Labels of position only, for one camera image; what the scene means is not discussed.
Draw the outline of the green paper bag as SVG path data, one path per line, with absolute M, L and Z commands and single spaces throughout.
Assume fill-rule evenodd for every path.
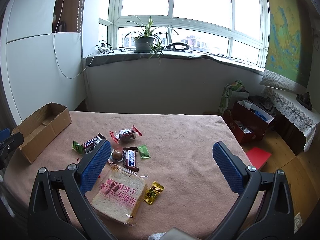
M 227 84 L 221 96 L 218 111 L 221 115 L 224 114 L 225 110 L 232 109 L 236 101 L 248 99 L 249 92 L 246 90 L 242 81 L 236 80 L 233 83 Z

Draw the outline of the white lace cloth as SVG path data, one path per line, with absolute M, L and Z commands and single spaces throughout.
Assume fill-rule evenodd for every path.
M 270 98 L 274 107 L 304 134 L 303 152 L 308 152 L 313 140 L 319 140 L 319 113 L 302 106 L 294 93 L 272 87 L 265 87 L 263 93 Z

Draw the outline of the light green candy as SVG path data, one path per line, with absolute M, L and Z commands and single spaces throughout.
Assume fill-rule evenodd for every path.
M 148 148 L 147 148 L 146 145 L 138 146 L 138 151 L 140 153 L 140 158 L 141 159 L 149 159 L 150 158 L 150 153 L 149 153 Z

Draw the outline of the brown ball candy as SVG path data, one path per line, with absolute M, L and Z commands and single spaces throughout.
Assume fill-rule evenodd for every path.
M 111 153 L 108 161 L 112 163 L 123 161 L 123 152 L 121 150 L 114 150 Z

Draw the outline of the dark green candy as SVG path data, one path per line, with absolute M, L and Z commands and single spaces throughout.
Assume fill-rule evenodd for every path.
M 79 143 L 77 143 L 76 141 L 73 141 L 72 149 L 78 152 L 79 154 L 83 154 L 85 152 L 84 147 Z

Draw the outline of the snickers bar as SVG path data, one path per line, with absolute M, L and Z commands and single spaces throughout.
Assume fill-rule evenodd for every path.
M 136 153 L 137 147 L 124 147 L 123 148 L 123 167 L 130 171 L 138 172 L 139 168 L 136 166 Z
M 83 153 L 87 154 L 91 151 L 94 150 L 94 148 L 102 141 L 105 140 L 106 138 L 99 133 L 97 136 L 93 137 L 92 139 L 89 139 L 88 141 L 84 142 L 81 146 L 83 147 Z

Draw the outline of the cardboard box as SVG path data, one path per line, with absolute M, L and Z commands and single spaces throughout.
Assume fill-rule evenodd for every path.
M 29 163 L 33 163 L 71 123 L 68 108 L 51 102 L 28 116 L 13 129 L 12 134 L 21 133 L 23 135 L 24 142 L 18 146 L 18 149 Z

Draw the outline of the small spider plant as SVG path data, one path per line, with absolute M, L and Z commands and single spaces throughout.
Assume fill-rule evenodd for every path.
M 148 57 L 148 60 L 152 59 L 153 57 L 157 57 L 158 61 L 161 62 L 163 50 L 165 49 L 165 46 L 163 46 L 162 41 L 157 41 L 156 43 L 150 43 L 149 48 L 150 48 L 150 55 Z

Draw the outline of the packaged toast bread slice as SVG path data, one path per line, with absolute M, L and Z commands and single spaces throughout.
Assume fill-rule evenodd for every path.
M 111 165 L 91 201 L 93 209 L 120 224 L 135 224 L 148 187 L 147 179 L 117 164 Z

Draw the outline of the dark red storage box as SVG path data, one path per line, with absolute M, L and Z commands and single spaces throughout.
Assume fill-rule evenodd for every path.
M 223 120 L 239 144 L 261 140 L 274 116 L 249 100 L 236 101 L 231 110 L 224 111 Z

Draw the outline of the red date snack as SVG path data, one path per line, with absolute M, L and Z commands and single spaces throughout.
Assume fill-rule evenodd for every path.
M 142 136 L 142 133 L 135 125 L 133 125 L 131 128 L 121 129 L 118 132 L 109 131 L 109 134 L 112 140 L 117 144 L 129 143 L 132 140 L 135 140 L 137 136 Z

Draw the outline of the dark figurine on shelf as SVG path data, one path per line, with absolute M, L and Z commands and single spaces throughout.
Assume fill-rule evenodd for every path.
M 305 92 L 304 94 L 297 94 L 296 100 L 300 103 L 303 107 L 308 110 L 312 110 L 312 103 L 310 102 L 310 94 L 309 92 Z

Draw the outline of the yellow candy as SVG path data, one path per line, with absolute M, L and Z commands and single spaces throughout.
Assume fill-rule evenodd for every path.
M 144 201 L 152 205 L 154 201 L 156 200 L 157 196 L 164 190 L 164 186 L 154 181 L 151 184 L 151 187 L 146 191 L 144 196 Z

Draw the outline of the wooden shelf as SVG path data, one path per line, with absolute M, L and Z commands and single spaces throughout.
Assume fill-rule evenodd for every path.
M 78 32 L 80 0 L 56 0 L 52 31 Z

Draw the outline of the window frame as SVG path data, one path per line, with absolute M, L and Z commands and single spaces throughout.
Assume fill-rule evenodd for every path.
M 163 46 L 187 44 L 263 69 L 268 50 L 268 0 L 101 0 L 99 39 L 108 48 L 133 49 L 149 22 Z

